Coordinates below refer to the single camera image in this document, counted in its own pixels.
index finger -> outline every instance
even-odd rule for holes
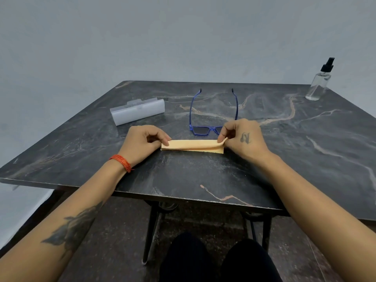
[[[146,136],[156,136],[165,146],[169,146],[168,141],[171,140],[171,137],[163,130],[152,125],[146,125],[144,128]]]
[[[218,136],[217,142],[222,142],[226,137],[228,137],[229,133],[233,130],[236,130],[237,121],[230,121],[223,125],[221,132]]]

tabletop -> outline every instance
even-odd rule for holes
[[[172,139],[202,139],[192,125],[257,120],[270,150],[339,205],[376,220],[376,119],[328,90],[318,101],[309,85],[124,81],[0,168],[3,183],[75,189],[117,153],[132,125],[152,124]],[[165,113],[115,126],[110,108],[133,99],[165,100]],[[215,139],[214,132],[206,137]],[[250,163],[224,154],[157,150],[126,174],[114,195],[200,201],[286,214],[272,186]]]

blue eyeglass frame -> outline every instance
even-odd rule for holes
[[[236,95],[234,93],[234,89],[231,89],[231,90],[232,90],[232,93],[234,94],[235,99],[236,99],[236,115],[235,115],[235,120],[237,120],[238,119],[238,108],[239,108],[239,106],[238,106],[238,98],[236,97]],[[192,123],[191,123],[191,114],[192,114],[193,101],[196,98],[196,96],[199,95],[201,92],[202,92],[202,89],[200,89],[200,91],[193,97],[192,102],[191,102],[191,107],[189,109],[189,129],[193,132],[194,135],[197,135],[197,136],[208,136],[211,130],[213,130],[217,135],[219,135],[220,132],[217,131],[217,128],[222,129],[222,126],[218,126],[218,127],[192,126]],[[208,128],[208,133],[207,134],[198,134],[198,133],[195,133],[194,130],[193,130],[194,127]]]

person's left hand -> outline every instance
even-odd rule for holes
[[[132,126],[118,154],[133,167],[161,147],[161,142],[168,146],[170,140],[171,137],[156,126]]]

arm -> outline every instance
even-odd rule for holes
[[[118,154],[133,167],[170,139],[157,127],[134,126]],[[0,281],[56,281],[125,172],[107,161],[0,259]]]
[[[225,146],[266,175],[291,217],[344,281],[376,281],[373,231],[271,153],[257,122],[228,122],[218,142],[225,137]]]

